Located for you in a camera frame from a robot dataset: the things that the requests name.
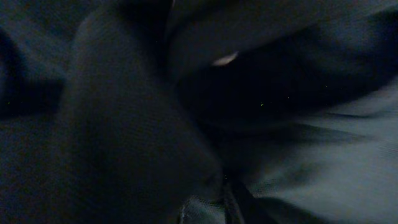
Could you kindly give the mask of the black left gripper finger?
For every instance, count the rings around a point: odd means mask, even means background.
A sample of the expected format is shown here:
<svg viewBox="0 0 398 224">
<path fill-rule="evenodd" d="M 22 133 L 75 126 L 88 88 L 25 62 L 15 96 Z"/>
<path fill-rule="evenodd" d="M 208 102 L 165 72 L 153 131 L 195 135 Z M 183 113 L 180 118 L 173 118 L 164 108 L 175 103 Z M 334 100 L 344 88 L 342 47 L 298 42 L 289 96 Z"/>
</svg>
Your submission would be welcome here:
<svg viewBox="0 0 398 224">
<path fill-rule="evenodd" d="M 224 216 L 226 224 L 247 224 L 246 214 L 241 208 L 245 199 L 246 186 L 234 179 L 225 179 L 223 183 Z"/>
</svg>

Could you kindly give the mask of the black t-shirt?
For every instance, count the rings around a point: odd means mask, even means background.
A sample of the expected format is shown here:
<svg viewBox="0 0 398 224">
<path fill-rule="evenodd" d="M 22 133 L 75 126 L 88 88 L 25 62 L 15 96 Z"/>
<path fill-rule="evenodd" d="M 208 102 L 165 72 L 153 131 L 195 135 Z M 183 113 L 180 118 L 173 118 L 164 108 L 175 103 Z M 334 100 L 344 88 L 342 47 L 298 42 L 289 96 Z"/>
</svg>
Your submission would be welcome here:
<svg viewBox="0 0 398 224">
<path fill-rule="evenodd" d="M 2 223 L 397 222 L 396 1 L 2 1 Z"/>
</svg>

